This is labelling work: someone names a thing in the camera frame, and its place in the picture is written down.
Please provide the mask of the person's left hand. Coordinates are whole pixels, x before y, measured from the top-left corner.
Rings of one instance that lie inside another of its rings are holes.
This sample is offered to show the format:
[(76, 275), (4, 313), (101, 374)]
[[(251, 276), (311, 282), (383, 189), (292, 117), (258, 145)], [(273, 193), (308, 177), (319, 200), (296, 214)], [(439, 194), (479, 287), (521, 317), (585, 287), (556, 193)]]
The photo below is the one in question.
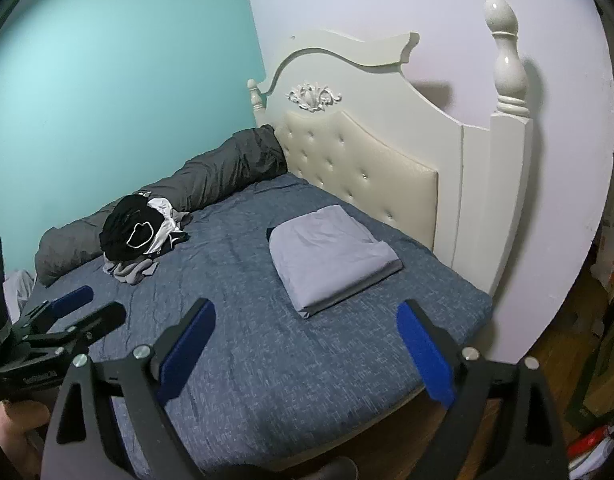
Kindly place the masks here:
[(0, 402), (0, 446), (23, 479), (37, 479), (42, 471), (42, 453), (28, 434), (48, 424), (49, 408), (42, 402)]

